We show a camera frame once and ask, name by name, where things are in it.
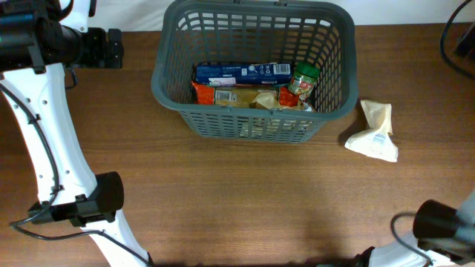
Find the grey plastic basket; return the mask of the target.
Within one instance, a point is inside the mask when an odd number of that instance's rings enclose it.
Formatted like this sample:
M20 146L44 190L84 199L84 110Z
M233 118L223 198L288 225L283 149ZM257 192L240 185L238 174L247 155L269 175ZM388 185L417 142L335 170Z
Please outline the grey plastic basket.
M199 66L235 65L239 74L319 71L308 111L202 105L193 84ZM166 10L151 90L197 134L299 143L346 116L358 98L355 25L321 1L175 1Z

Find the orange pasta packet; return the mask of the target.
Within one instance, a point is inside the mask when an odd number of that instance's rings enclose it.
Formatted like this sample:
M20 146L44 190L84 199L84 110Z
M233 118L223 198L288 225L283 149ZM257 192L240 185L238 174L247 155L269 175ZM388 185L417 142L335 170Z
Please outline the orange pasta packet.
M286 87L233 86L212 87L192 82L199 105L231 106L252 109L290 109L301 111L304 103Z

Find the blue foil box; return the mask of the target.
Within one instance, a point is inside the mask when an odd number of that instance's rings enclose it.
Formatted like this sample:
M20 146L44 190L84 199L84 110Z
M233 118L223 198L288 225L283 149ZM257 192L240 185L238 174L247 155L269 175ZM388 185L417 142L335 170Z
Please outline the blue foil box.
M290 82L292 67L284 63L198 65L194 81L202 85L283 85Z

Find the brown white rice bag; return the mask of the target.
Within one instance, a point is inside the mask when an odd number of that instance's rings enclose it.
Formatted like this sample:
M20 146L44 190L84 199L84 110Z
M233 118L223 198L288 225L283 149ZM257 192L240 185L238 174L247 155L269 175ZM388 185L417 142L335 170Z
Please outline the brown white rice bag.
M291 94L286 88L281 88L279 93L259 93L248 106L267 111L315 112L307 100ZM239 137L275 142L300 142L311 126L312 122L309 120L251 118L241 123Z

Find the green lid jar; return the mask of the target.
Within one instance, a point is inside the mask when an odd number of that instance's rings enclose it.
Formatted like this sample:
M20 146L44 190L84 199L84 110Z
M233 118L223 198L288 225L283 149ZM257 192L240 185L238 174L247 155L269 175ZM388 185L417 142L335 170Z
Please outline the green lid jar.
M287 90L297 96L307 98L314 89L321 70L309 62L299 62L294 69Z

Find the cream paper bag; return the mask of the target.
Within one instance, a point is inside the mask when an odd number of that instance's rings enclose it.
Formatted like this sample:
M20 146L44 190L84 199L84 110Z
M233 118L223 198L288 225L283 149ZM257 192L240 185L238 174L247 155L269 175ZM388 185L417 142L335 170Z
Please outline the cream paper bag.
M397 162L399 149L390 136L392 128L392 105L368 99L360 101L368 129L353 134L344 147L365 156L387 162Z

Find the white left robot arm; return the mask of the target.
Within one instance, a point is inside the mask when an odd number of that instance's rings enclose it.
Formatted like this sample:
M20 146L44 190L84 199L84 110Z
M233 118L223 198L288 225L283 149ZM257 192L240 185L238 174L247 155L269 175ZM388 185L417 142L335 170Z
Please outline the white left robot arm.
M1 93L12 108L36 174L38 199L10 227L69 221L89 236L112 266L151 266L123 213L115 172L95 174L76 136L66 76L78 67L120 69L118 29L90 27L95 1L3 1Z

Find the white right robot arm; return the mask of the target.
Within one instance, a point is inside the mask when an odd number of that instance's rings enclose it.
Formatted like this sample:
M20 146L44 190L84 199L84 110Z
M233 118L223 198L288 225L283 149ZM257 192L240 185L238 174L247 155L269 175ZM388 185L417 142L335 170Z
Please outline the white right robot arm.
M435 200L390 221L394 241L367 249L352 266L463 266L474 261L474 193L452 208Z

